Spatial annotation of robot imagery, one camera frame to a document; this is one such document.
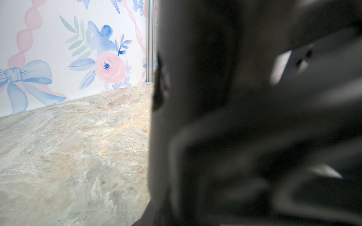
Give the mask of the black microphone stand pole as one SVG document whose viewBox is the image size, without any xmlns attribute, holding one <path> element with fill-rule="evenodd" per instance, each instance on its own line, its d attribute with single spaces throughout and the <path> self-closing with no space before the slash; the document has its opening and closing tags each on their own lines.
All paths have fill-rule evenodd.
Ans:
<svg viewBox="0 0 362 226">
<path fill-rule="evenodd" d="M 135 224 L 361 225 L 361 1 L 159 8 Z"/>
</svg>

